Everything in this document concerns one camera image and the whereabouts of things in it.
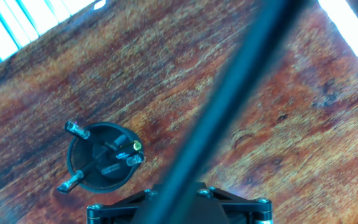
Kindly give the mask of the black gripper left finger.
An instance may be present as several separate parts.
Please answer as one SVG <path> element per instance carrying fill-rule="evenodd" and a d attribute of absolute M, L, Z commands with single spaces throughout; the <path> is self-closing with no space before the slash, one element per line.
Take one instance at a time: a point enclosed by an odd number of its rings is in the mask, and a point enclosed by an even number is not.
<path fill-rule="evenodd" d="M 142 223 L 157 196 L 160 184 L 141 190 L 113 204 L 94 203 L 86 209 L 87 224 Z"/>

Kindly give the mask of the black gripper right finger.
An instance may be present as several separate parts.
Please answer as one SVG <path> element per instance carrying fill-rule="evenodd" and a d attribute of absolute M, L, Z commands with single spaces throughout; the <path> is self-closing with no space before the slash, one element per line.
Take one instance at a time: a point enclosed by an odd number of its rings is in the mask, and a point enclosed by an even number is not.
<path fill-rule="evenodd" d="M 245 199 L 204 182 L 196 183 L 196 223 L 273 223 L 272 201 Z"/>

